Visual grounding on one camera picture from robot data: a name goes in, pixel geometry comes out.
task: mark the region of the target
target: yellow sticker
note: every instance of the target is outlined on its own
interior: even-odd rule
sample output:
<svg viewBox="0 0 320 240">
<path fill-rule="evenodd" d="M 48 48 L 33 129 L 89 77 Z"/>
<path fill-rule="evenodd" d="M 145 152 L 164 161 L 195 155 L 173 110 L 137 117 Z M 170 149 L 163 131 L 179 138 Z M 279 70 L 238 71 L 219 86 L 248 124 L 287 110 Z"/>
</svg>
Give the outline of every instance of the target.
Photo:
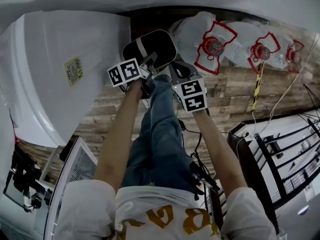
<svg viewBox="0 0 320 240">
<path fill-rule="evenodd" d="M 70 87 L 74 86 L 83 77 L 80 57 L 75 57 L 65 63 L 64 69 L 66 76 L 68 77 Z"/>
</svg>

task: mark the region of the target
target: leg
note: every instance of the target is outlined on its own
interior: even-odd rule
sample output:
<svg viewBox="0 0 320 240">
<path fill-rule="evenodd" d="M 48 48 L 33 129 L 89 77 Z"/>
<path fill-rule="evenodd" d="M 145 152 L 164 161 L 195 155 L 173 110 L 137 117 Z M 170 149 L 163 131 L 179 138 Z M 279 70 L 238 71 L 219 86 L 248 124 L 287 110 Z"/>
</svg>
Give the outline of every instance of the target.
<svg viewBox="0 0 320 240">
<path fill-rule="evenodd" d="M 173 91 L 166 75 L 154 79 L 151 97 L 151 148 L 154 184 L 194 193 L 186 181 L 192 158 L 182 146 L 182 130 L 173 107 Z"/>
<path fill-rule="evenodd" d="M 121 188 L 129 186 L 143 186 L 151 182 L 152 168 L 151 123 L 150 109 L 145 113 L 140 134 L 131 145 L 130 155 L 126 166 Z"/>
</svg>

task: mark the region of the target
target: yellow and black tape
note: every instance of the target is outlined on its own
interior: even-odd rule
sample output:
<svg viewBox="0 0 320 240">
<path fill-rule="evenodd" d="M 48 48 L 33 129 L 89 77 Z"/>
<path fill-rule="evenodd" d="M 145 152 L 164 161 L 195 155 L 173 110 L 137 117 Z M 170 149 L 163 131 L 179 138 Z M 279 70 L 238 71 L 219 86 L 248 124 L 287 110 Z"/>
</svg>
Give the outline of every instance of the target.
<svg viewBox="0 0 320 240">
<path fill-rule="evenodd" d="M 251 111 L 254 111 L 256 109 L 258 94 L 260 91 L 260 84 L 261 84 L 261 77 L 264 72 L 265 62 L 263 61 L 258 69 L 259 74 L 256 75 L 256 84 L 255 84 L 255 90 L 254 90 L 254 97 L 253 97 L 253 104 Z"/>
</svg>

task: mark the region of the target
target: hand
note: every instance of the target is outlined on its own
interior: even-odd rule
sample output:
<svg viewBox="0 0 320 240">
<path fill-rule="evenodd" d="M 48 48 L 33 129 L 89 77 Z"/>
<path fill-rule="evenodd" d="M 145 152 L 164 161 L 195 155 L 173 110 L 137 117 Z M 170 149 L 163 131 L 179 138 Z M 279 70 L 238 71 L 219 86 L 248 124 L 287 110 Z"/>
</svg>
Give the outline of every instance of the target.
<svg viewBox="0 0 320 240">
<path fill-rule="evenodd" d="M 143 95 L 141 86 L 142 86 L 142 80 L 141 79 L 134 80 L 129 85 L 129 89 L 128 89 L 128 91 L 126 93 L 127 94 L 134 94 L 136 96 L 137 101 L 139 101 L 142 98 L 142 95 Z"/>
</svg>

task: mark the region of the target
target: white t-shirt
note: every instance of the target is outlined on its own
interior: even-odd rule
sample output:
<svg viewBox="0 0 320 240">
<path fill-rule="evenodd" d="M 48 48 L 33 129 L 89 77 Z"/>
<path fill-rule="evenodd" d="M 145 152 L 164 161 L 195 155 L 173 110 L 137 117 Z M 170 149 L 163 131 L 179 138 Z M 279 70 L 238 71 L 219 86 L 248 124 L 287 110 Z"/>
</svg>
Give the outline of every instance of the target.
<svg viewBox="0 0 320 240">
<path fill-rule="evenodd" d="M 187 191 L 157 186 L 115 190 L 100 180 L 74 181 L 63 196 L 55 240 L 275 240 L 255 191 L 241 187 L 226 201 L 221 233 Z"/>
</svg>

